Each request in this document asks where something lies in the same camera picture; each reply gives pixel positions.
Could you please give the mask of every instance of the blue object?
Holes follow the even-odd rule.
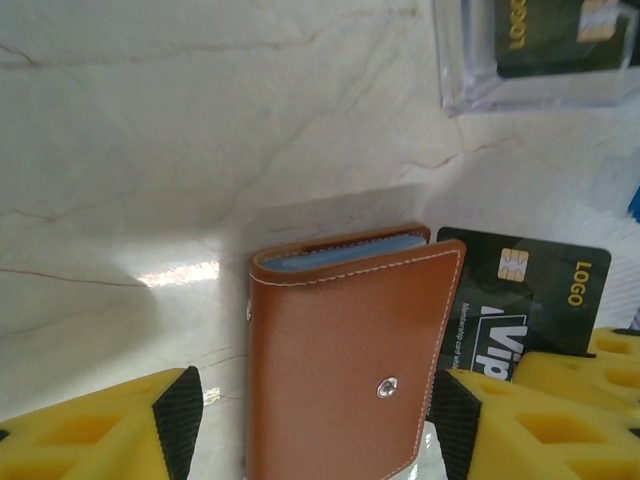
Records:
[[[347,245],[345,247],[306,255],[272,258],[262,262],[262,266],[269,270],[277,270],[280,272],[301,272],[304,270],[314,270],[325,265],[402,252],[426,244],[427,240],[421,235],[397,235],[395,237],[383,238],[360,245]]]
[[[636,196],[631,200],[629,213],[631,213],[631,216],[636,219],[636,222],[640,222],[640,188],[638,188]]]

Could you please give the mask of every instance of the white marble surface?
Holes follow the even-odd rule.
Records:
[[[640,226],[593,193],[630,194],[640,102],[448,119],[427,0],[9,0],[0,27],[0,417],[194,364],[192,478],[241,478],[245,262],[280,242],[604,246],[598,323],[640,303]]]

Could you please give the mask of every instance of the marble vein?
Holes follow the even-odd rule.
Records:
[[[205,365],[204,367],[200,367],[200,370],[204,370],[206,368],[215,367],[222,363],[231,362],[232,360],[238,360],[240,358],[244,358],[246,354],[242,353],[240,355],[233,355],[231,357],[223,358],[222,360],[218,360],[217,362],[210,363],[209,365]]]
[[[79,278],[68,278],[62,277],[60,275],[53,275],[51,273],[43,273],[43,272],[35,272],[31,270],[19,270],[14,268],[2,268],[0,267],[0,273],[14,274],[14,275],[31,275],[34,277],[42,277],[49,278],[52,280],[59,280],[61,282],[69,282],[69,283],[88,283],[93,285],[104,285],[108,287],[134,287],[134,288],[145,288],[145,286],[141,283],[123,283],[123,282],[109,282],[105,280],[89,280],[89,279],[79,279]]]
[[[9,215],[17,215],[19,217],[25,217],[25,218],[37,218],[39,220],[45,220],[47,222],[53,222],[54,220],[56,220],[56,217],[52,217],[50,215],[40,215],[37,213],[24,212],[22,210],[18,210],[17,208],[10,208],[8,210],[3,210],[0,212],[0,217],[5,217]]]
[[[500,148],[503,144],[505,144],[506,142],[510,141],[510,140],[519,140],[518,135],[509,135],[507,137],[502,138],[501,140],[497,141],[497,142],[492,142],[492,143],[483,143],[482,145],[478,145],[475,148],[463,148],[462,152],[458,152],[455,153],[453,155],[450,155],[442,160],[440,160],[437,164],[435,165],[425,165],[424,163],[421,163],[417,160],[409,160],[408,162],[405,162],[406,165],[412,166],[412,167],[417,167],[417,168],[421,168],[421,169],[425,169],[425,170],[437,170],[441,167],[444,167],[445,165],[448,165],[449,163],[451,163],[451,161],[453,161],[454,159],[458,158],[460,155],[464,155],[464,154],[468,154],[468,153],[478,153],[481,152],[483,150],[492,150],[492,149],[496,149],[496,148]]]
[[[175,45],[158,52],[131,53],[125,55],[95,55],[71,58],[35,58],[23,50],[0,43],[0,49],[20,56],[23,62],[0,62],[0,70],[26,70],[26,69],[52,69],[87,66],[113,66],[128,63],[142,64],[159,60],[166,60],[180,55],[192,53],[232,53],[251,52],[256,50],[284,50],[287,48],[306,47],[316,42],[322,35],[337,26],[359,18],[422,18],[422,13],[417,7],[387,8],[381,10],[355,10],[338,17],[321,28],[312,31],[306,36],[289,38],[280,41],[260,40],[247,43],[216,43],[216,44],[190,44]]]

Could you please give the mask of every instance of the brown leather card holder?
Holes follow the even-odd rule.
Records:
[[[426,244],[297,271],[265,266],[407,235]],[[253,257],[247,480],[387,480],[414,461],[465,253],[429,238],[408,225]]]

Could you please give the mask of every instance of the credit card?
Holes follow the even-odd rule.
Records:
[[[606,250],[457,228],[467,246],[438,368],[510,380],[527,351],[584,356],[604,290]]]
[[[628,20],[619,0],[496,0],[503,78],[617,69]]]
[[[640,12],[640,0],[623,0],[623,3],[626,3],[630,7],[633,7]],[[636,34],[636,41],[633,48],[633,55],[631,56],[631,66],[632,67],[640,66],[640,29]]]
[[[367,257],[377,257],[389,253],[403,252],[422,247],[427,240],[422,235],[403,234],[381,238],[371,242],[344,245],[319,252],[270,258],[262,266],[279,272],[303,272],[338,263],[353,262]]]

